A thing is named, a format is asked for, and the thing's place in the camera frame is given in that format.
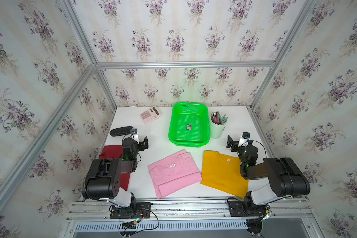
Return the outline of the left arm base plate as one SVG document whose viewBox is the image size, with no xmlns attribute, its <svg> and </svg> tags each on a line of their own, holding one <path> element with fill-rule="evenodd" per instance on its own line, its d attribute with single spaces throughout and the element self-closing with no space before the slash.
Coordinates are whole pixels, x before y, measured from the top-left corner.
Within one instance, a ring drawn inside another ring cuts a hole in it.
<svg viewBox="0 0 357 238">
<path fill-rule="evenodd" d="M 117 208 L 111 205 L 109 208 L 111 219 L 137 219 L 137 218 L 150 218 L 150 209 L 152 203 L 139 202 L 136 203 L 135 208 Z"/>
</svg>

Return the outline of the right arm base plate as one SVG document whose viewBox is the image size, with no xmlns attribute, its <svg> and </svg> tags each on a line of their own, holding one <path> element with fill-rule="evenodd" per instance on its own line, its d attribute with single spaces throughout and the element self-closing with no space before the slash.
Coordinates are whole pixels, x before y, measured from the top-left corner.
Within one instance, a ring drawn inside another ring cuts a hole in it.
<svg viewBox="0 0 357 238">
<path fill-rule="evenodd" d="M 269 204 L 247 204 L 240 200 L 227 200 L 231 217 L 264 217 L 270 210 Z"/>
</svg>

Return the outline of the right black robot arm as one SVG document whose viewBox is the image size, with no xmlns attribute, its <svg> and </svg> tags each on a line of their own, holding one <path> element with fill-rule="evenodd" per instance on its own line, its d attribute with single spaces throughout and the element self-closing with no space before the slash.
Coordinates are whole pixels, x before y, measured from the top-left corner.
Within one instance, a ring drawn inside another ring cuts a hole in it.
<svg viewBox="0 0 357 238">
<path fill-rule="evenodd" d="M 226 147 L 237 153 L 241 176 L 246 180 L 268 179 L 265 186 L 246 193 L 243 203 L 245 212 L 254 214 L 284 197 L 310 193 L 309 181 L 293 159 L 263 158 L 263 162 L 258 164 L 258 148 L 253 143 L 248 132 L 243 132 L 239 141 L 227 136 Z"/>
</svg>

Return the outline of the yellow t-shirt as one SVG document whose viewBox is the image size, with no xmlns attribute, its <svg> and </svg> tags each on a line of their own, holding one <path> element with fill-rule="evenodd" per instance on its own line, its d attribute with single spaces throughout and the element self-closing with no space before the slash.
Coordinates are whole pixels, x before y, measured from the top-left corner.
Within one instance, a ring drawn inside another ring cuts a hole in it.
<svg viewBox="0 0 357 238">
<path fill-rule="evenodd" d="M 205 151 L 202 161 L 202 185 L 244 198 L 249 182 L 240 174 L 240 160 L 215 151 Z"/>
</svg>

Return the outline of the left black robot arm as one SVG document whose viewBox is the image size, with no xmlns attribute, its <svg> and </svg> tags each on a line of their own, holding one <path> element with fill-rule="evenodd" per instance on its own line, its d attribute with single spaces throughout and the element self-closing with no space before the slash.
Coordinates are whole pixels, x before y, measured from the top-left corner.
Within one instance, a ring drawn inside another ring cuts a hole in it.
<svg viewBox="0 0 357 238">
<path fill-rule="evenodd" d="M 121 175 L 136 171 L 140 151 L 149 148 L 148 137 L 138 142 L 133 137 L 122 141 L 120 158 L 94 159 L 82 186 L 85 199 L 107 201 L 116 208 L 135 209 L 135 196 L 121 188 Z"/>
</svg>

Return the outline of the pink t-shirt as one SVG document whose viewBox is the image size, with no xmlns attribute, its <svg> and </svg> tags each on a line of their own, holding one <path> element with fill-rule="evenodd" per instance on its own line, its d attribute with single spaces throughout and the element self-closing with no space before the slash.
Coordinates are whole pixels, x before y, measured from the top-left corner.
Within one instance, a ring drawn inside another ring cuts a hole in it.
<svg viewBox="0 0 357 238">
<path fill-rule="evenodd" d="M 193 157 L 184 149 L 148 165 L 148 171 L 158 199 L 202 181 Z"/>
</svg>

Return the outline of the green plastic basket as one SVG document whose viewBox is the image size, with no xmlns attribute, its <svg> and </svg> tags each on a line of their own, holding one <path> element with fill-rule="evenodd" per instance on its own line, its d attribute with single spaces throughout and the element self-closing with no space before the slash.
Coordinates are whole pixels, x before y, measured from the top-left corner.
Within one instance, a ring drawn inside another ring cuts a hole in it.
<svg viewBox="0 0 357 238">
<path fill-rule="evenodd" d="M 179 102 L 172 108 L 168 138 L 176 146 L 202 147 L 209 143 L 209 111 L 200 103 Z"/>
</svg>

